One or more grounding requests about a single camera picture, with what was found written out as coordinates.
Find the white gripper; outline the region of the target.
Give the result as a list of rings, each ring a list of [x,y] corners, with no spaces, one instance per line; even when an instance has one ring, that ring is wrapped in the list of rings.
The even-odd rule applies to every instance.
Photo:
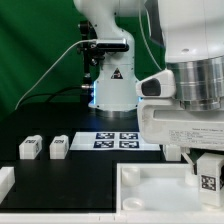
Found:
[[[142,99],[137,109],[142,138],[152,144],[174,144],[197,174],[190,148],[224,151],[224,110],[187,111],[173,99]]]

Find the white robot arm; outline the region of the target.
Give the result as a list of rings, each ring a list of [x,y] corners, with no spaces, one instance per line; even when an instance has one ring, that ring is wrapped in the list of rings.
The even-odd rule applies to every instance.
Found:
[[[200,175],[224,169],[224,0],[73,0],[106,53],[91,109],[138,114],[142,138],[167,149],[202,149]],[[118,16],[145,11],[150,35],[165,48],[164,70],[135,78],[134,39]]]

